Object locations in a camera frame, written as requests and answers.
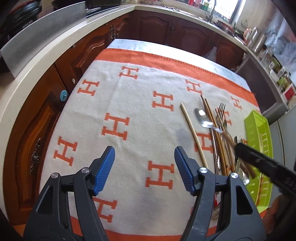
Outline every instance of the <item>green plastic basket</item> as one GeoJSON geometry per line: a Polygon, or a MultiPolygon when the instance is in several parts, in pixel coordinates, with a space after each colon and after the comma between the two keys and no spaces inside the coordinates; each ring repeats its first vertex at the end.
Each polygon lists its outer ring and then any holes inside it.
{"type": "MultiPolygon", "coordinates": [[[[273,158],[272,141],[267,119],[256,111],[252,111],[244,120],[248,145],[264,155],[273,158]]],[[[250,179],[247,184],[258,212],[265,211],[270,202],[272,183],[269,178],[262,174],[257,168],[253,167],[256,178],[250,179]]]]}

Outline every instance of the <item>blue knob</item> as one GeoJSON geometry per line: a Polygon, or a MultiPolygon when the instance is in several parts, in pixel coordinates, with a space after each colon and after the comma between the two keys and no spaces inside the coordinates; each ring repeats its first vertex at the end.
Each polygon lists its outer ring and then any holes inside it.
{"type": "Polygon", "coordinates": [[[68,97],[68,92],[66,90],[63,90],[59,96],[60,100],[64,102],[67,99],[67,97],[68,97]]]}

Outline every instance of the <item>metal screw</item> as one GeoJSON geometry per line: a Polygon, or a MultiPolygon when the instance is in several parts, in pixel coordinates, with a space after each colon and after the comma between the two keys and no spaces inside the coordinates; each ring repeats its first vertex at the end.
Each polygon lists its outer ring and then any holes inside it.
{"type": "Polygon", "coordinates": [[[207,169],[206,169],[205,167],[201,167],[201,168],[200,168],[200,172],[201,172],[201,173],[207,173],[207,169]]]}
{"type": "Polygon", "coordinates": [[[54,172],[53,174],[51,174],[51,178],[57,178],[59,176],[59,174],[57,172],[54,172]]]}
{"type": "Polygon", "coordinates": [[[89,168],[88,167],[84,167],[81,169],[82,173],[88,173],[89,172],[89,168]]]}
{"type": "Polygon", "coordinates": [[[231,173],[230,176],[234,179],[237,179],[239,177],[236,172],[231,173]]]}

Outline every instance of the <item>cabinet door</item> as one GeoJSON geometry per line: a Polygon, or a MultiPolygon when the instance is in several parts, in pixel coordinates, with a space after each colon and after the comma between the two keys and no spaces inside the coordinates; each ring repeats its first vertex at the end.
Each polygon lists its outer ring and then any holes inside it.
{"type": "Polygon", "coordinates": [[[173,35],[174,40],[170,46],[200,56],[205,54],[205,49],[211,45],[214,38],[213,31],[184,19],[178,19],[173,35]]]}
{"type": "Polygon", "coordinates": [[[133,39],[165,44],[177,18],[156,12],[134,11],[133,39]]]}
{"type": "Polygon", "coordinates": [[[131,38],[132,13],[124,14],[110,21],[109,43],[112,42],[112,37],[116,35],[117,39],[131,38]]]}
{"type": "Polygon", "coordinates": [[[26,223],[39,195],[46,150],[65,105],[60,100],[64,89],[52,65],[31,91],[12,128],[3,169],[4,201],[12,225],[26,223]]]}
{"type": "Polygon", "coordinates": [[[227,69],[234,69],[242,63],[244,51],[226,38],[219,36],[216,63],[227,69]]]}
{"type": "Polygon", "coordinates": [[[109,24],[92,31],[69,48],[54,63],[67,90],[71,93],[89,65],[109,42],[109,24]]]}

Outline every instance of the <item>table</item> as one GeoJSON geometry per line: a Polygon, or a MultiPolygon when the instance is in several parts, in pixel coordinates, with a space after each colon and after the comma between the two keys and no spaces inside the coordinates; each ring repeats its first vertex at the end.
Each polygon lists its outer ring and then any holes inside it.
{"type": "MultiPolygon", "coordinates": [[[[111,145],[115,162],[104,190],[94,198],[109,239],[179,240],[195,198],[184,188],[175,147],[182,146],[202,166],[180,104],[188,111],[212,172],[209,131],[193,114],[195,107],[203,108],[200,95],[212,109],[226,104],[228,130],[239,138],[246,139],[243,120],[251,110],[258,111],[254,95],[242,87],[244,81],[230,71],[225,72],[231,80],[218,75],[221,69],[172,47],[115,40],[70,95],[48,145],[40,188],[51,173],[76,173],[111,145]]],[[[74,231],[80,234],[71,194],[69,204],[74,231]]],[[[209,232],[216,221],[211,221],[209,232]]]]}
{"type": "Polygon", "coordinates": [[[246,80],[240,77],[238,74],[211,60],[181,49],[174,48],[174,51],[171,51],[172,48],[169,46],[131,39],[115,39],[107,48],[134,50],[176,59],[223,76],[231,80],[232,82],[242,86],[246,90],[251,91],[246,80]]]}

